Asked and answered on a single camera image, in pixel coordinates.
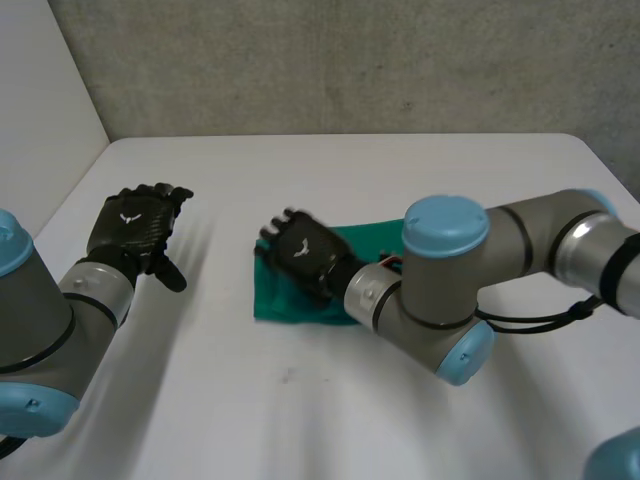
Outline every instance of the black band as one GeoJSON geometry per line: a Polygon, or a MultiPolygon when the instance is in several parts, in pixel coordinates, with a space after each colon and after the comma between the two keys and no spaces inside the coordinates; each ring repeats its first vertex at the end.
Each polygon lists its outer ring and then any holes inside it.
{"type": "Polygon", "coordinates": [[[113,329],[114,330],[118,329],[118,319],[116,318],[116,316],[113,314],[113,312],[111,310],[109,310],[105,305],[100,303],[95,298],[87,297],[87,296],[81,295],[79,293],[65,293],[64,294],[64,298],[66,298],[67,300],[78,300],[79,302],[84,302],[84,303],[86,303],[88,305],[91,305],[94,308],[97,308],[113,324],[113,329]]]}
{"type": "Polygon", "coordinates": [[[26,438],[5,437],[0,441],[0,460],[11,455],[26,441],[26,438]]]}
{"type": "Polygon", "coordinates": [[[407,317],[409,317],[418,325],[422,325],[423,327],[430,328],[431,330],[457,330],[467,325],[471,320],[473,320],[473,316],[474,316],[472,313],[464,320],[460,320],[459,322],[455,322],[455,323],[431,323],[431,322],[426,322],[424,320],[420,320],[419,318],[414,317],[406,310],[405,310],[405,314],[407,315],[407,317]]]}
{"type": "Polygon", "coordinates": [[[354,255],[338,260],[326,275],[326,285],[331,294],[340,300],[344,299],[349,283],[365,265],[354,255]]]}
{"type": "Polygon", "coordinates": [[[531,270],[531,265],[533,264],[533,243],[531,242],[531,237],[529,236],[527,227],[525,227],[520,215],[506,206],[498,207],[498,209],[502,210],[504,213],[509,215],[509,217],[511,217],[511,220],[513,220],[513,223],[516,224],[516,227],[518,227],[520,235],[522,236],[522,242],[524,243],[524,262],[522,264],[522,271],[520,272],[520,276],[524,277],[527,273],[529,273],[529,270],[531,270]]]}
{"type": "Polygon", "coordinates": [[[600,298],[621,313],[618,305],[618,286],[625,270],[640,255],[640,233],[627,237],[618,250],[611,255],[600,275],[600,298]]]}
{"type": "Polygon", "coordinates": [[[35,365],[36,363],[41,362],[45,358],[50,357],[55,352],[57,352],[60,349],[60,347],[62,347],[65,343],[67,343],[67,340],[71,338],[71,335],[73,334],[73,331],[76,328],[76,316],[73,313],[73,308],[70,308],[70,310],[71,310],[71,320],[69,321],[69,325],[67,326],[65,331],[62,332],[62,335],[60,335],[60,337],[55,342],[53,342],[47,348],[42,350],[40,353],[33,355],[32,357],[25,358],[24,360],[18,363],[14,363],[12,365],[0,367],[0,375],[6,375],[7,373],[15,373],[15,372],[19,372],[20,370],[24,370],[25,368],[29,368],[35,365]]]}
{"type": "Polygon", "coordinates": [[[558,248],[560,248],[560,244],[562,243],[562,240],[564,240],[564,237],[566,237],[567,234],[571,231],[571,229],[575,227],[577,224],[579,224],[582,220],[584,220],[587,217],[590,217],[591,215],[595,215],[596,213],[605,213],[605,212],[602,212],[600,210],[589,210],[588,212],[581,213],[580,215],[572,218],[569,222],[567,222],[567,224],[564,227],[562,227],[562,229],[558,232],[558,235],[556,235],[556,238],[554,238],[553,242],[551,243],[551,248],[549,249],[549,256],[547,257],[547,264],[549,265],[548,271],[551,273],[551,275],[555,275],[556,253],[558,253],[558,248]]]}
{"type": "Polygon", "coordinates": [[[387,288],[387,291],[382,294],[380,300],[378,300],[378,304],[376,305],[376,309],[373,311],[373,318],[371,319],[371,327],[374,332],[378,331],[378,320],[380,320],[380,314],[382,313],[382,309],[384,305],[389,300],[389,297],[395,293],[397,289],[400,288],[402,282],[398,280],[396,283],[387,288]]]}

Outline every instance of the cable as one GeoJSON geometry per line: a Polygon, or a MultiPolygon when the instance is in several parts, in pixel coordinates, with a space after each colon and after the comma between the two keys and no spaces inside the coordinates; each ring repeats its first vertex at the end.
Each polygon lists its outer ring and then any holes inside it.
{"type": "Polygon", "coordinates": [[[587,300],[577,302],[564,313],[558,313],[555,315],[547,315],[544,317],[503,317],[500,315],[494,315],[491,313],[483,312],[479,308],[476,308],[476,316],[481,320],[485,320],[491,328],[498,333],[519,334],[519,335],[531,335],[536,333],[547,333],[557,330],[567,325],[572,324],[576,320],[583,320],[593,315],[593,311],[604,302],[592,295],[587,300]],[[537,325],[535,327],[528,328],[504,328],[492,323],[494,322],[508,322],[518,324],[531,324],[531,323],[543,323],[544,325],[537,325]]]}
{"type": "Polygon", "coordinates": [[[11,455],[13,452],[19,449],[26,441],[27,441],[26,438],[16,438],[16,437],[6,437],[2,441],[0,441],[0,460],[11,455]]]}

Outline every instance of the gray wall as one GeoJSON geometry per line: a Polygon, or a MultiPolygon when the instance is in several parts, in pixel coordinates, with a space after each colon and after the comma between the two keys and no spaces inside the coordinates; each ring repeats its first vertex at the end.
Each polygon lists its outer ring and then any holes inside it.
{"type": "Polygon", "coordinates": [[[566,132],[640,194],[638,0],[50,4],[112,140],[566,132]]]}

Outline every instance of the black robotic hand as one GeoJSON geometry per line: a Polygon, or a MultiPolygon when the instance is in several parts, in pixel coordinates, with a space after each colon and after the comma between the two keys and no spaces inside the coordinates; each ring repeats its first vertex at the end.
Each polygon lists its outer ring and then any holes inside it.
{"type": "Polygon", "coordinates": [[[283,219],[274,218],[271,224],[276,232],[262,228],[263,242],[254,250],[267,266],[285,273],[316,299],[344,295],[343,278],[348,283],[352,275],[343,271],[364,265],[347,242],[302,211],[287,209],[283,219]]]}
{"type": "Polygon", "coordinates": [[[180,292],[187,281],[165,255],[167,240],[180,207],[193,192],[158,183],[125,188],[107,198],[93,227],[84,262],[117,268],[135,285],[138,275],[154,274],[167,288],[180,292]]]}

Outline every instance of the white wall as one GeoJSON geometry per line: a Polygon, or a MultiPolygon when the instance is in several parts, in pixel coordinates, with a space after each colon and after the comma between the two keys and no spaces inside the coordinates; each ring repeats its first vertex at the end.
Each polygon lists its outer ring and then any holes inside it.
{"type": "Polygon", "coordinates": [[[108,143],[46,0],[0,0],[0,208],[36,235],[108,143]]]}

